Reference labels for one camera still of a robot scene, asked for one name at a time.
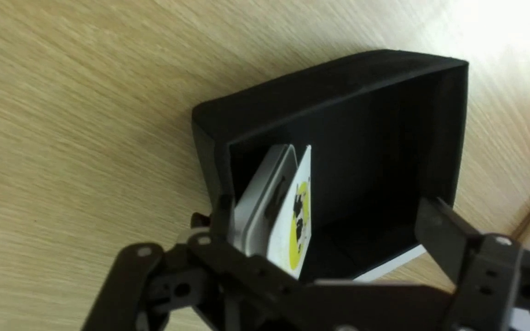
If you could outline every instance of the screw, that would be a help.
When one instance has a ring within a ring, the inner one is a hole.
[[[511,241],[507,239],[507,238],[495,238],[495,241],[498,243],[498,245],[504,245],[504,247],[511,247]]]
[[[136,251],[136,256],[138,258],[147,258],[147,256],[150,256],[152,254],[152,249],[150,247],[139,247],[138,251]]]
[[[335,331],[358,331],[358,330],[353,326],[336,326]]]
[[[209,239],[208,236],[200,236],[200,238],[196,239],[196,243],[202,245],[202,247],[206,247],[206,245],[211,243],[211,239]]]

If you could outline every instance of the white card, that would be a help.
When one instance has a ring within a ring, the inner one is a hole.
[[[425,252],[427,252],[427,251],[425,251],[421,245],[417,245],[417,247],[414,247],[414,249],[410,249],[410,251],[395,256],[393,260],[384,262],[384,263],[377,265],[377,267],[371,269],[371,271],[366,271],[364,274],[360,274],[358,278],[355,278],[355,282],[366,282],[366,284],[375,282],[375,280],[382,278],[384,274],[388,274],[388,273],[392,273],[392,271],[406,265],[408,262],[419,258],[419,256],[425,254]]]
[[[307,146],[270,232],[266,260],[300,278],[311,236],[311,148]]]
[[[272,146],[250,179],[231,219],[231,245],[246,256],[266,256],[266,245],[279,216],[283,194],[296,175],[298,157],[292,146]]]

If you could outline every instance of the black tray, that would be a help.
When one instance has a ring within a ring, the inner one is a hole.
[[[272,144],[312,146],[303,280],[353,278],[412,249],[419,197],[452,205],[467,63],[366,52],[193,109],[211,205],[239,199]]]

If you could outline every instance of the wood grain surface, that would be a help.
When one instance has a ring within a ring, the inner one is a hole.
[[[189,111],[355,52],[471,63],[456,210],[530,210],[530,2],[0,0],[0,330],[79,330],[116,252],[209,212]],[[449,287],[428,258],[392,276]],[[185,311],[169,330],[206,330]]]

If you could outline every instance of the black box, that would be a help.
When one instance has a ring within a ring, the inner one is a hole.
[[[353,278],[417,245],[419,197],[452,205],[467,63],[366,52],[193,109],[211,205],[239,199],[272,144],[312,146],[303,280]]]

